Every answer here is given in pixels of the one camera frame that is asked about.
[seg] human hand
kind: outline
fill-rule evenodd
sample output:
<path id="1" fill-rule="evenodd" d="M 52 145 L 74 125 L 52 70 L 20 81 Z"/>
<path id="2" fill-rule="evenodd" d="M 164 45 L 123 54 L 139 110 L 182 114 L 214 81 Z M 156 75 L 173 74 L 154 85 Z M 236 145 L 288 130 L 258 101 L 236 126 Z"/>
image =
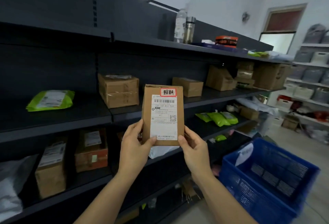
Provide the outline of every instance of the human hand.
<path id="1" fill-rule="evenodd" d="M 143 119 L 130 125 L 121 142 L 120 161 L 118 173 L 128 178 L 136 179 L 147 162 L 151 147 L 157 140 L 156 137 L 148 139 L 143 145 L 137 137 L 143 126 Z"/>
<path id="2" fill-rule="evenodd" d="M 185 133 L 186 138 L 179 135 L 178 142 L 183 149 L 185 162 L 191 171 L 192 178 L 199 185 L 202 178 L 212 176 L 208 146 L 198 134 L 187 126 L 185 126 Z"/>

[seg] forearm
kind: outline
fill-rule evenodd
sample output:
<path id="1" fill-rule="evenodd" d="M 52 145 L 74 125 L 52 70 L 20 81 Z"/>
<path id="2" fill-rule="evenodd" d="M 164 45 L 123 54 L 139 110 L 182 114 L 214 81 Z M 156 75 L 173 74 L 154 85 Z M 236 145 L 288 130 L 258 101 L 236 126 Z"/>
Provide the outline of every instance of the forearm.
<path id="1" fill-rule="evenodd" d="M 117 173 L 74 224 L 112 224 L 134 178 Z"/>
<path id="2" fill-rule="evenodd" d="M 257 224 L 231 193 L 212 174 L 198 180 L 208 207 L 220 224 Z"/>

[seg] tiled floor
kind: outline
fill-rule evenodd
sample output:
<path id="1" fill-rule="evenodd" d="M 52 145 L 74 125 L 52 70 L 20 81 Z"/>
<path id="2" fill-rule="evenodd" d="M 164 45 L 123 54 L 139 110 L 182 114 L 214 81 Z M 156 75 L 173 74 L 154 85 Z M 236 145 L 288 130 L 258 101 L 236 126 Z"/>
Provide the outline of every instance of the tiled floor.
<path id="1" fill-rule="evenodd" d="M 329 146 L 285 128 L 275 128 L 267 135 L 280 147 L 320 167 L 321 172 L 306 199 L 306 205 L 299 218 L 293 224 L 329 223 Z M 172 224 L 214 224 L 216 223 L 201 201 Z"/>

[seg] green plastic mailer bag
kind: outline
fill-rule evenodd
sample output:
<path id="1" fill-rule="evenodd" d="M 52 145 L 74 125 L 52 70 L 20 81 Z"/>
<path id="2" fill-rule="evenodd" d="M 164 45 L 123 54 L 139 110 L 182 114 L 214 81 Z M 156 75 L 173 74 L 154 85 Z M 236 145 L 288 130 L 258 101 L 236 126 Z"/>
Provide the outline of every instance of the green plastic mailer bag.
<path id="1" fill-rule="evenodd" d="M 205 112 L 204 113 L 196 113 L 195 115 L 198 118 L 200 118 L 201 120 L 205 121 L 206 123 L 212 121 L 212 119 Z"/>
<path id="2" fill-rule="evenodd" d="M 39 92 L 27 105 L 27 111 L 59 110 L 73 105 L 74 91 L 50 90 Z"/>
<path id="3" fill-rule="evenodd" d="M 218 136 L 216 136 L 215 137 L 215 140 L 217 141 L 217 142 L 219 142 L 219 141 L 223 141 L 223 140 L 226 140 L 227 138 L 226 138 L 226 136 L 224 136 L 224 135 L 218 135 Z"/>
<path id="4" fill-rule="evenodd" d="M 222 114 L 230 124 L 237 124 L 239 122 L 239 120 L 229 112 L 220 112 L 220 114 Z"/>
<path id="5" fill-rule="evenodd" d="M 215 122 L 215 124 L 219 127 L 222 127 L 223 125 L 231 125 L 226 118 L 220 114 L 219 112 L 212 112 L 207 113 L 207 115 Z"/>

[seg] blue plastic basket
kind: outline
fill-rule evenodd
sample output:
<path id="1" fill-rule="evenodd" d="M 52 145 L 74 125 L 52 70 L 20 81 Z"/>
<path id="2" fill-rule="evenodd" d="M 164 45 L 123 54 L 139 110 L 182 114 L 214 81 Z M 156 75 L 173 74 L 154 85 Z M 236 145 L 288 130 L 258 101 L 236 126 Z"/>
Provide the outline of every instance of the blue plastic basket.
<path id="1" fill-rule="evenodd" d="M 239 151 L 224 156 L 221 183 L 259 224 L 290 223 L 302 211 L 320 169 L 261 138 L 235 166 Z"/>

